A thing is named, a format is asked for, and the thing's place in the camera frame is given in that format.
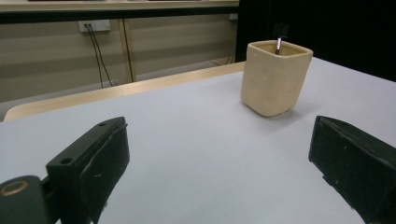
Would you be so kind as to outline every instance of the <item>beige cup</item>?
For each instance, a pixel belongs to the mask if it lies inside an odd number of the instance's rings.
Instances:
[[[241,100],[257,113],[271,117],[294,108],[313,56],[306,49],[276,40],[250,43],[242,79]]]

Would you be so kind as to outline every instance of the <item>white table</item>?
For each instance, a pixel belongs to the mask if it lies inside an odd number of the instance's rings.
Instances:
[[[314,58],[297,106],[264,118],[242,72],[0,123],[0,182],[45,165],[100,121],[124,116],[131,161],[100,223],[363,223],[308,161],[316,115],[396,146],[396,83]]]

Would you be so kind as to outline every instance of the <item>dark background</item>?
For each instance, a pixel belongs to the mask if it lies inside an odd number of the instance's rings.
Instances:
[[[275,23],[290,26],[285,40],[314,57],[396,81],[396,11],[386,0],[240,0],[235,60],[250,42],[276,39]]]

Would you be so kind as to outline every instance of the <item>power cord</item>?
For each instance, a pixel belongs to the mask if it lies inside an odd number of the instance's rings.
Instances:
[[[99,64],[99,58],[100,58],[100,62],[102,63],[103,68],[105,69],[108,83],[110,83],[110,86],[113,87],[113,84],[111,83],[110,76],[108,75],[105,63],[103,62],[102,52],[99,48],[99,43],[96,40],[95,32],[93,31],[90,24],[84,24],[84,26],[85,26],[85,28],[87,28],[88,33],[90,34],[91,42],[92,42],[93,48],[95,50],[95,56],[96,56],[96,62],[97,62],[98,69],[99,69],[99,78],[100,78],[101,87],[103,88],[103,79],[102,79],[102,69]]]

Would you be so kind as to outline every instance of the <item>power outlet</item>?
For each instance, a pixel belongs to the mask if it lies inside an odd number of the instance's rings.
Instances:
[[[110,20],[78,21],[78,27],[82,33],[88,32],[88,29],[85,25],[90,25],[93,31],[108,31],[108,30],[110,30]]]

